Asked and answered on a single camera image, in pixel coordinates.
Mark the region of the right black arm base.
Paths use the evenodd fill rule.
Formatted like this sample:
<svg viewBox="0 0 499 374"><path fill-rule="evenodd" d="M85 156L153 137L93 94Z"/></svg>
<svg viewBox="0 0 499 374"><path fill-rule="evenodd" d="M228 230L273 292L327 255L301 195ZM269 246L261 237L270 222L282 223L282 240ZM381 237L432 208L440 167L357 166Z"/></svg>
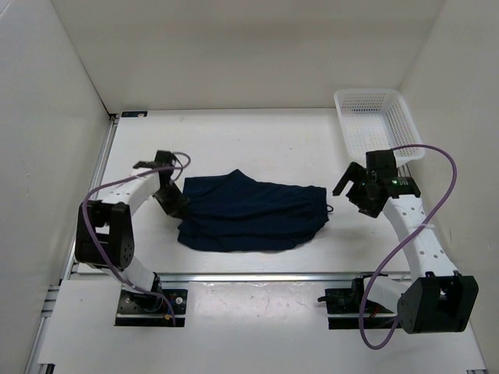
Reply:
<svg viewBox="0 0 499 374"><path fill-rule="evenodd" d="M360 302L364 293L362 278L355 278L349 288L326 288L317 302L326 306L329 330L358 330ZM389 329L395 314L380 304L366 302L364 328L366 330Z"/></svg>

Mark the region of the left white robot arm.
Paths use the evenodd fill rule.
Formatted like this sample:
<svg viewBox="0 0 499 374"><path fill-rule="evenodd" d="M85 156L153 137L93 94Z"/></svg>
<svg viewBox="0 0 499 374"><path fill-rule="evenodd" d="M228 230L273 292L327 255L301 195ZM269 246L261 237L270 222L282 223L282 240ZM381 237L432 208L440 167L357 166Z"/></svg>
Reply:
<svg viewBox="0 0 499 374"><path fill-rule="evenodd" d="M189 199L175 182L190 161L186 153L159 150L152 161L137 162L129 177L98 186L80 204L76 260L112 275L136 293L136 302L147 312L162 306L164 294L158 275L135 256L132 217L151 197L166 215L184 217Z"/></svg>

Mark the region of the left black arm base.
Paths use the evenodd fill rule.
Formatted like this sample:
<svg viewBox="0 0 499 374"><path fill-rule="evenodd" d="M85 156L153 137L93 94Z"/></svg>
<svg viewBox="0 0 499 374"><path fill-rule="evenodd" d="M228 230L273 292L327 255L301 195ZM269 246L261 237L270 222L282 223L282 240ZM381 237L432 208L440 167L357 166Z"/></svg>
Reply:
<svg viewBox="0 0 499 374"><path fill-rule="evenodd" d="M188 290L164 288L163 295L172 306L172 317L168 305L162 298L132 293L122 289L115 314L116 326L131 327L184 327Z"/></svg>

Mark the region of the navy blue shorts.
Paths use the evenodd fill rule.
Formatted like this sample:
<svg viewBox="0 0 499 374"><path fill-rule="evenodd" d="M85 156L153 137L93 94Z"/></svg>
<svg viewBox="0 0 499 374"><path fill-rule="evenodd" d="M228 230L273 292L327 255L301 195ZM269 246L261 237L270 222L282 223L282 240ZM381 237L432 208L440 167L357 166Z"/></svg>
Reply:
<svg viewBox="0 0 499 374"><path fill-rule="evenodd" d="M281 252L313 240L329 221L327 190L258 182L234 170L187 178L179 243L203 252Z"/></svg>

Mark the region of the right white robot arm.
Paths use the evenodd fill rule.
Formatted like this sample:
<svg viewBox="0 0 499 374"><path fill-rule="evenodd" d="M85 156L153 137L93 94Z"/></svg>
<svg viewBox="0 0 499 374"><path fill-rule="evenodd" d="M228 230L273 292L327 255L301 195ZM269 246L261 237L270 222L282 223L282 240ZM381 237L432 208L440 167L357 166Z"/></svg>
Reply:
<svg viewBox="0 0 499 374"><path fill-rule="evenodd" d="M425 213L419 187L413 178L399 175L393 150L366 153L364 165L350 163L333 190L334 196L344 192L349 182L349 202L368 217L383 214L399 240L372 274L352 284L350 302L359 310L359 326L364 328L363 314L378 304L395 313L397 324L409 334L464 331L479 286L448 258L430 225L441 205ZM409 265L409 286L382 274L399 252Z"/></svg>

